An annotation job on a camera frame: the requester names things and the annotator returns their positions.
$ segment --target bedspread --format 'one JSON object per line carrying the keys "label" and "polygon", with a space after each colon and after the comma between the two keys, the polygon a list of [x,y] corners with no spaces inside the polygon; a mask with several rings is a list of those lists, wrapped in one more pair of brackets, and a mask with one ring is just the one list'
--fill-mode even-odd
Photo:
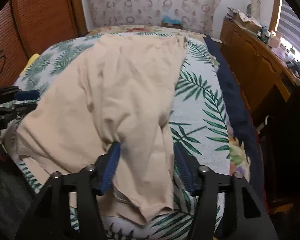
{"label": "bedspread", "polygon": [[[39,89],[40,93],[44,94],[53,79],[74,58],[91,47],[103,33],[114,31],[119,33],[114,35],[169,36],[173,34],[186,36],[188,37],[188,51],[176,85],[175,99],[169,121],[173,140],[174,142],[181,142],[188,153],[194,155],[200,164],[207,165],[218,173],[229,174],[230,159],[232,159],[232,165],[241,166],[241,171],[249,179],[249,161],[244,149],[235,138],[228,136],[228,130],[231,128],[227,122],[226,106],[216,76],[218,62],[209,54],[203,40],[204,35],[163,27],[137,26],[136,28],[134,29],[133,26],[107,27],[91,36],[55,44],[48,48],[19,77],[15,84],[23,90]],[[139,33],[120,33],[121,31]],[[26,164],[13,154],[16,127],[21,120],[19,118],[10,124],[3,141],[8,153],[18,163],[29,184],[36,192],[39,192],[42,185],[33,176]],[[125,236],[129,240],[132,238],[158,239],[163,237],[170,240],[183,239],[190,228],[197,198],[186,192],[176,168],[173,185],[174,212],[155,217],[143,228],[119,217],[103,216],[108,237],[121,239],[122,236]],[[217,224],[222,217],[223,209],[223,195],[219,194]],[[78,228],[76,209],[71,208],[70,210],[71,224],[74,228]]]}

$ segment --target cloth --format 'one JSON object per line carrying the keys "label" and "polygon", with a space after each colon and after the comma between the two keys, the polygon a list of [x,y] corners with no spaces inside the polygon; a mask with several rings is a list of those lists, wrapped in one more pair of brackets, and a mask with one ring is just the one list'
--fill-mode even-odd
{"label": "cloth", "polygon": [[[55,79],[69,64],[86,49],[92,47],[106,33],[118,36],[180,35],[187,37],[188,50],[179,75],[179,85],[176,86],[173,107],[169,118],[170,129],[174,133],[173,140],[174,142],[181,141],[188,153],[195,156],[201,165],[207,165],[217,173],[229,174],[230,159],[232,159],[229,154],[231,145],[230,142],[226,141],[228,139],[227,130],[221,128],[223,125],[227,125],[229,128],[229,121],[226,120],[227,105],[223,102],[222,90],[216,76],[216,65],[209,60],[212,56],[210,55],[210,46],[207,46],[203,39],[204,35],[173,28],[143,25],[122,25],[97,29],[94,31],[95,35],[62,41],[47,48],[26,72],[18,78],[15,85],[18,85],[22,90],[40,90],[41,97],[33,100],[35,102],[40,101]],[[197,92],[193,93],[193,90],[196,88],[198,88]],[[214,108],[215,103],[218,113],[211,110],[212,107]],[[9,107],[12,104],[13,102],[5,103],[5,106]],[[220,114],[222,115],[222,120],[216,119]],[[21,116],[9,123],[7,130],[2,133],[2,141],[9,155],[22,171],[29,186],[36,193],[39,193],[43,185],[32,173],[36,169],[32,166],[30,167],[16,155],[16,130],[22,119],[23,117]],[[162,239],[163,237],[167,240],[184,239],[191,226],[198,199],[197,197],[192,197],[186,191],[176,168],[172,181],[174,186],[174,210],[172,212],[154,217],[145,226],[118,216],[117,213],[112,215],[108,212],[109,215],[101,216],[108,239],[117,240],[123,236],[132,237],[133,239]],[[99,208],[104,206],[100,199],[98,203]],[[219,193],[216,226],[222,218],[223,210],[223,193]],[[73,208],[71,203],[70,224],[74,229],[79,230],[77,209]]]}
{"label": "cloth", "polygon": [[[58,76],[21,122],[17,154],[34,159],[46,176],[67,174],[94,163],[119,141],[116,204],[109,209],[139,224],[162,209],[171,211],[168,120],[185,53],[182,37],[105,34]],[[44,183],[43,171],[32,171]]]}

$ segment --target wooden cabinet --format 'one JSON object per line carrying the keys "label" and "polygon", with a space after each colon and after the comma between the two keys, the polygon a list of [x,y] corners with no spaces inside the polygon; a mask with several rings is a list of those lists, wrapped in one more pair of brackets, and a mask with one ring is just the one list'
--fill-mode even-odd
{"label": "wooden cabinet", "polygon": [[0,12],[0,87],[12,85],[29,57],[78,37],[71,0],[10,0]]}
{"label": "wooden cabinet", "polygon": [[221,52],[240,85],[242,97],[251,113],[273,86],[282,84],[282,74],[294,82],[293,74],[266,44],[233,22],[224,20],[220,39],[224,44]]}

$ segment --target fabric fold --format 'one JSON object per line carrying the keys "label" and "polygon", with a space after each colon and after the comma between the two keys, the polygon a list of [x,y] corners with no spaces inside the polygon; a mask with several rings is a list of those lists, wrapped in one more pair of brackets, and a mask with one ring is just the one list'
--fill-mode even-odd
{"label": "fabric fold", "polygon": [[181,36],[103,35],[21,122],[18,155],[37,163],[31,170],[36,178],[48,178],[56,170],[78,172],[119,141],[114,197],[101,200],[108,205],[101,214],[146,224],[171,211],[174,156],[168,120],[185,53]]}

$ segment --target yellow object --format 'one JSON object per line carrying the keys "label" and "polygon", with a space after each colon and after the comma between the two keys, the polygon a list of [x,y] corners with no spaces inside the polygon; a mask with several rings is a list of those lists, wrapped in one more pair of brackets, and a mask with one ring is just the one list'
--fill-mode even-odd
{"label": "yellow object", "polygon": [[27,68],[39,57],[40,55],[38,53],[33,54],[31,58],[28,60],[28,63],[26,67],[23,69],[23,71],[20,73],[20,76],[27,70]]}

